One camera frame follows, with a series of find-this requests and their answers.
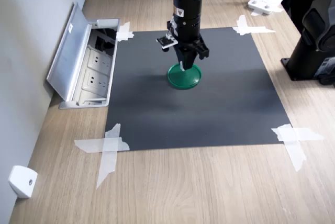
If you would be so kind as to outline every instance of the wooden desk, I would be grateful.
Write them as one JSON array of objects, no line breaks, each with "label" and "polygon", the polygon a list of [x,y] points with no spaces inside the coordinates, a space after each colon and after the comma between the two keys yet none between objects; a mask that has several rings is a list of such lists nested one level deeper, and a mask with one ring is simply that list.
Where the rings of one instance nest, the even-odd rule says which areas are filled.
[{"label": "wooden desk", "polygon": [[[298,31],[285,12],[250,16],[247,1],[203,0],[202,28],[232,27],[245,14],[250,26],[276,30],[253,39],[287,114],[294,127],[327,138],[302,143],[299,172],[281,144],[124,152],[96,190],[101,154],[73,141],[101,138],[107,108],[58,110],[55,96],[29,164],[39,174],[35,191],[17,202],[11,223],[334,223],[335,89],[291,82],[280,58]],[[84,13],[165,30],[172,0],[86,0]]]}]

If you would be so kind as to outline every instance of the black robotic arm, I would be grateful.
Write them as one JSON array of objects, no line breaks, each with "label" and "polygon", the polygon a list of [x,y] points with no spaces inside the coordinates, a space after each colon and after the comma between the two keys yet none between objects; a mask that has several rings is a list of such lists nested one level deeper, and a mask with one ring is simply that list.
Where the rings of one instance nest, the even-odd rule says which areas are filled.
[{"label": "black robotic arm", "polygon": [[197,55],[201,60],[209,56],[200,35],[202,0],[173,0],[173,5],[173,16],[167,22],[169,32],[165,37],[158,38],[157,42],[162,45],[163,51],[173,46],[178,62],[184,70],[188,70]]}]

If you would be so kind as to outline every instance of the label sticker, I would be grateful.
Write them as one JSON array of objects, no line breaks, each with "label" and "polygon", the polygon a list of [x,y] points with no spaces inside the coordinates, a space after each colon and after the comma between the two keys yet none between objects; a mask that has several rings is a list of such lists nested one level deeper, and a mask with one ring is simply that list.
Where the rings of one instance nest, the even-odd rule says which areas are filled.
[{"label": "label sticker", "polygon": [[70,23],[70,25],[69,25],[69,33],[71,33],[72,28],[73,28],[73,25],[72,25],[72,23]]},{"label": "label sticker", "polygon": [[175,9],[174,9],[174,13],[175,13],[176,15],[180,16],[180,17],[184,17],[184,10],[181,9],[181,8],[177,8],[177,7],[175,7]]},{"label": "label sticker", "polygon": [[332,73],[334,68],[335,68],[335,57],[326,58],[319,67],[318,71],[315,73],[314,77],[325,74],[329,75],[330,73]]}]

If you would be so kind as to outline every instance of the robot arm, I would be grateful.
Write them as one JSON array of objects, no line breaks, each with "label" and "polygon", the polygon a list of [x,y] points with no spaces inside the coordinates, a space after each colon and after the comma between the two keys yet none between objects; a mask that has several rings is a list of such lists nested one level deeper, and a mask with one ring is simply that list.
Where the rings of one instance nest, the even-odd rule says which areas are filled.
[{"label": "robot arm", "polygon": [[167,22],[169,32],[158,38],[157,42],[165,52],[173,46],[182,69],[188,70],[197,55],[201,60],[209,56],[209,50],[200,35],[202,0],[173,0],[173,5],[173,16]]},{"label": "robot arm", "polygon": [[282,59],[288,75],[293,81],[335,83],[335,0],[314,0],[303,27],[291,58]]}]

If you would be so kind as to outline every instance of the green plastic lid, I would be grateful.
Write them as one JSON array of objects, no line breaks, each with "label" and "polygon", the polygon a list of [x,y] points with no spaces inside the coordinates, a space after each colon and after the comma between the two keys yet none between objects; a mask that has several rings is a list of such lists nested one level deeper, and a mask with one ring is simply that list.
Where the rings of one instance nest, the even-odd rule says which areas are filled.
[{"label": "green plastic lid", "polygon": [[167,72],[167,79],[172,86],[178,89],[190,89],[196,86],[202,73],[198,66],[193,64],[192,68],[182,71],[179,63],[173,65]]}]

